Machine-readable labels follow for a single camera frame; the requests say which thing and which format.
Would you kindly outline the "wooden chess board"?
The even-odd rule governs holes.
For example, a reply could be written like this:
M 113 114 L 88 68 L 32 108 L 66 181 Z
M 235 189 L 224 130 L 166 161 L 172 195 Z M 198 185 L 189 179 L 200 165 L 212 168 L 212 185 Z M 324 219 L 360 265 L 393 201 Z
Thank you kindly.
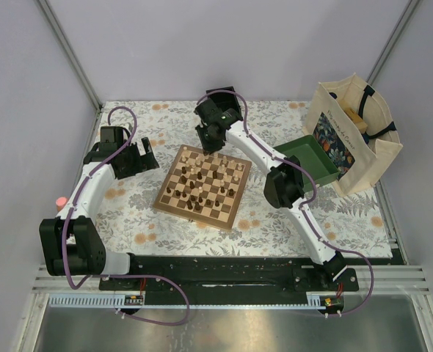
M 156 210 L 231 230 L 252 163 L 181 145 L 153 203 Z

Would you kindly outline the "green metal tray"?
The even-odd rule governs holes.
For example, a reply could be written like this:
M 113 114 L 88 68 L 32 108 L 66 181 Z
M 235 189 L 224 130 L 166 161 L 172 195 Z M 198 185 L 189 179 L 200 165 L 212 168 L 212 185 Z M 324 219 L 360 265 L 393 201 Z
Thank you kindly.
M 312 135 L 280 144 L 275 149 L 287 158 L 295 156 L 300 166 L 313 178 L 317 188 L 337 180 L 337 167 Z

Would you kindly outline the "cream canvas tote bag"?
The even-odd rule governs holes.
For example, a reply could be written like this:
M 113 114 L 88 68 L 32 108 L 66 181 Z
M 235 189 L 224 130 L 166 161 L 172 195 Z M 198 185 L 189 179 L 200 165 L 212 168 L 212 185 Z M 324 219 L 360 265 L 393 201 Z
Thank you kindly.
M 343 107 L 363 118 L 368 125 L 365 133 L 359 132 Z M 302 130 L 315 138 L 337 167 L 334 187 L 342 197 L 373 187 L 403 147 L 385 99 L 355 74 L 318 84 Z

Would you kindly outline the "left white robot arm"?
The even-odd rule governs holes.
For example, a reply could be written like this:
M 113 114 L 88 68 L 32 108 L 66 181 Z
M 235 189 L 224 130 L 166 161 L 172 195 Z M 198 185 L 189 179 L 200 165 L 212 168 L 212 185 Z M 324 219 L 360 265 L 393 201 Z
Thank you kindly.
M 139 285 L 141 273 L 131 265 L 131 256 L 106 250 L 95 226 L 99 207 L 115 180 L 159 167 L 149 138 L 142 138 L 145 153 L 141 154 L 137 143 L 129 143 L 127 137 L 131 134 L 125 128 L 102 127 L 100 141 L 84 157 L 80 181 L 66 205 L 56 217 L 41 221 L 40 240 L 50 275 L 65 275 L 67 260 L 72 276 L 115 275 L 126 290 Z

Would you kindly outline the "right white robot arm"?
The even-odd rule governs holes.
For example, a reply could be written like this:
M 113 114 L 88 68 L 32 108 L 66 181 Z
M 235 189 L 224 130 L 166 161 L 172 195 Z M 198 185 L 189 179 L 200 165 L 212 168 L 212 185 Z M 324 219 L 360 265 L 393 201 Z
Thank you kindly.
M 265 175 L 263 195 L 294 224 L 308 248 L 311 260 L 321 266 L 317 285 L 332 290 L 341 283 L 347 264 L 341 252 L 327 242 L 308 206 L 303 190 L 303 171 L 295 158 L 286 158 L 255 134 L 234 109 L 221 110 L 211 99 L 199 100 L 194 110 L 200 118 L 196 127 L 203 150 L 215 153 L 228 142 L 238 148 Z

